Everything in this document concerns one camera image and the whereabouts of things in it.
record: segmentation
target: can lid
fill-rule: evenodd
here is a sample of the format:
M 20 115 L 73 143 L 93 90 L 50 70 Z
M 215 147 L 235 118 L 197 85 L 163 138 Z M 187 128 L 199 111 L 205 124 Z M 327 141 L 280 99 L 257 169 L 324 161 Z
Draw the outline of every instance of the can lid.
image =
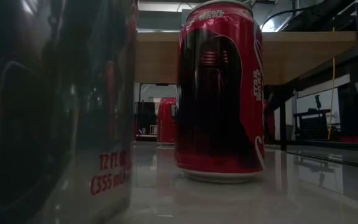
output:
M 216 3 L 232 3 L 232 4 L 237 4 L 237 5 L 240 5 L 240 6 L 244 7 L 244 8 L 246 8 L 246 9 L 252 14 L 252 16 L 254 15 L 254 13 L 252 12 L 252 9 L 251 9 L 248 5 L 246 5 L 245 3 L 243 3 L 243 2 L 236 1 L 236 0 L 212 0 L 212 1 L 203 2 L 203 3 L 199 4 L 199 5 L 197 5 L 196 7 L 194 7 L 194 8 L 190 11 L 190 13 L 187 15 L 186 20 L 189 18 L 189 16 L 190 16 L 195 10 L 197 10 L 197 9 L 203 7 L 203 6 L 207 6 L 207 5 L 210 5 L 210 4 L 216 4 Z

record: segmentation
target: shelf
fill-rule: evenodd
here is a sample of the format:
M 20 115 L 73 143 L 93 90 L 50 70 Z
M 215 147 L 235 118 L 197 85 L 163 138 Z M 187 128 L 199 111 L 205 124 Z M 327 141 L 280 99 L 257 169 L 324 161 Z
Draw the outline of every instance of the shelf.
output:
M 137 83 L 177 79 L 178 33 L 139 33 Z M 264 33 L 264 83 L 281 85 L 357 45 L 356 32 Z

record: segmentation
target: blurred red can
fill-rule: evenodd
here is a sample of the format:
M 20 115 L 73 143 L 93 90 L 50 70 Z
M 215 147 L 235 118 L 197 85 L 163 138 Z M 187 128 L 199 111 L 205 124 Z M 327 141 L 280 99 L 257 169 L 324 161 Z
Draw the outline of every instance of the blurred red can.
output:
M 179 37 L 176 165 L 194 179 L 242 182 L 264 169 L 262 33 L 239 1 L 209 1 Z
M 173 117 L 176 113 L 175 97 L 165 97 L 160 101 L 158 107 L 158 134 L 157 144 L 173 145 L 175 143 L 175 121 Z

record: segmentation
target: white tile floor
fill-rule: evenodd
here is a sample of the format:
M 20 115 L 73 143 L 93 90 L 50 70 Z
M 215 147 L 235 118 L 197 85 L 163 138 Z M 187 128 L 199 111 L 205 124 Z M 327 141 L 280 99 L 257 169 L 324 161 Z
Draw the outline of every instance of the white tile floor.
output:
M 223 185 L 184 177 L 171 149 L 138 144 L 134 160 L 119 223 L 358 223 L 358 167 L 268 151 L 259 180 Z

